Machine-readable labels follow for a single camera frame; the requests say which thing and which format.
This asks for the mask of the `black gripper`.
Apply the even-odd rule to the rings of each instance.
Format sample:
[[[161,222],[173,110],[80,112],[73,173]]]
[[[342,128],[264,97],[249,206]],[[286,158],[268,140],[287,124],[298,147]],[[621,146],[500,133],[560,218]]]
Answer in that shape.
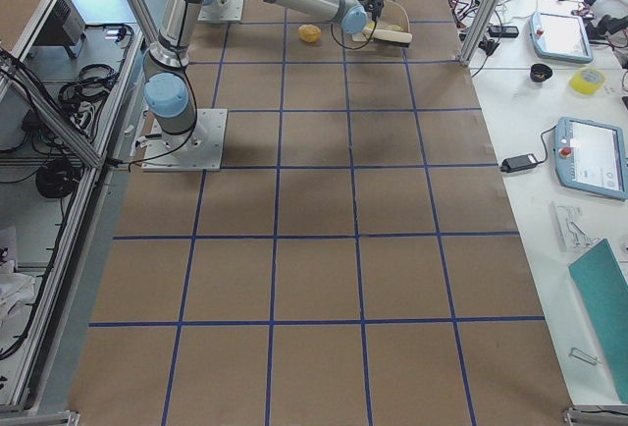
[[[371,15],[371,20],[376,22],[382,15],[384,8],[384,0],[369,0],[368,13]]]

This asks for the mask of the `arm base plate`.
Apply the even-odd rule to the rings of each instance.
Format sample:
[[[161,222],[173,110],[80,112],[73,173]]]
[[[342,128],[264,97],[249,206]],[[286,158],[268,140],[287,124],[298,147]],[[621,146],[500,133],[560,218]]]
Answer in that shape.
[[[159,134],[145,147],[141,168],[146,172],[219,171],[221,169],[227,109],[199,109],[191,136],[163,133],[157,120],[152,134]]]
[[[243,5],[243,0],[203,0],[197,20],[206,24],[238,23]]]

